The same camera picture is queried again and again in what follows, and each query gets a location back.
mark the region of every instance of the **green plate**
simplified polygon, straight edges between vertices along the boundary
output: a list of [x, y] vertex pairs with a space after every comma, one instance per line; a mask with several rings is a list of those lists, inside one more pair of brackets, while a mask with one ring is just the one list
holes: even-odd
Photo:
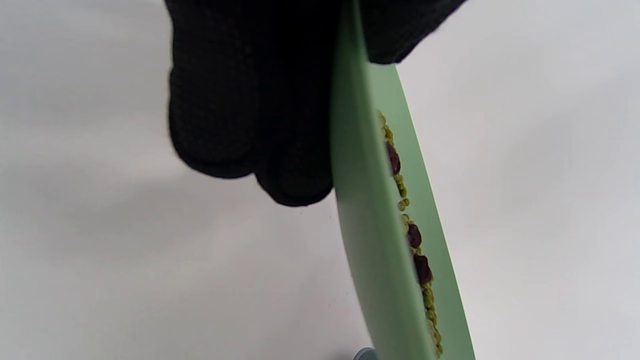
[[401, 199], [390, 173], [378, 110], [394, 132], [434, 274], [441, 360], [474, 353], [436, 204], [395, 66], [370, 64], [356, 1], [342, 14], [332, 94], [332, 163], [342, 237], [369, 334], [381, 360], [432, 360], [420, 287], [403, 233]]

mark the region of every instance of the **white surface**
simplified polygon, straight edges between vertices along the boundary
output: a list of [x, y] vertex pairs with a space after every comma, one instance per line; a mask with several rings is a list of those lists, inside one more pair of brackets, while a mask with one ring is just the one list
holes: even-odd
[[[333, 198], [282, 208], [173, 155], [159, 1], [2, 7], [0, 359], [369, 344]], [[640, 353], [639, 24], [633, 0], [470, 0], [401, 66], [478, 360]]]

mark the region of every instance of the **gray object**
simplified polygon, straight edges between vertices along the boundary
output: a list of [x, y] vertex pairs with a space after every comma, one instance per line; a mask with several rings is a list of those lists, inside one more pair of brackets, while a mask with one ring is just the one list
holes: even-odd
[[378, 360], [378, 355], [374, 349], [365, 347], [358, 351], [353, 360]]

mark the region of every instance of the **dried cranberry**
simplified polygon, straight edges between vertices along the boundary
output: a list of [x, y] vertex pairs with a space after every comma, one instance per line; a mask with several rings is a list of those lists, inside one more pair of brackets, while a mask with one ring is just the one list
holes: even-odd
[[418, 273], [418, 281], [420, 285], [424, 285], [433, 280], [433, 273], [429, 268], [429, 260], [424, 255], [414, 255], [413, 263], [415, 264], [415, 271]]
[[396, 148], [390, 143], [387, 144], [387, 154], [389, 155], [389, 161], [391, 161], [391, 171], [394, 175], [400, 172], [400, 155], [398, 155]]
[[418, 247], [422, 243], [420, 229], [418, 229], [418, 226], [415, 224], [409, 224], [409, 232], [406, 234], [406, 237], [409, 239], [409, 245], [411, 245], [411, 247]]

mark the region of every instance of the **black glove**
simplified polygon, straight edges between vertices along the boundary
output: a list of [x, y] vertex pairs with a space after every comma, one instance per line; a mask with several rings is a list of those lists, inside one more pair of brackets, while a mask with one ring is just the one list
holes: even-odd
[[[191, 168], [255, 173], [278, 203], [333, 188], [329, 101], [343, 0], [165, 0], [173, 22], [169, 127]], [[401, 61], [464, 0], [361, 0], [369, 59]]]

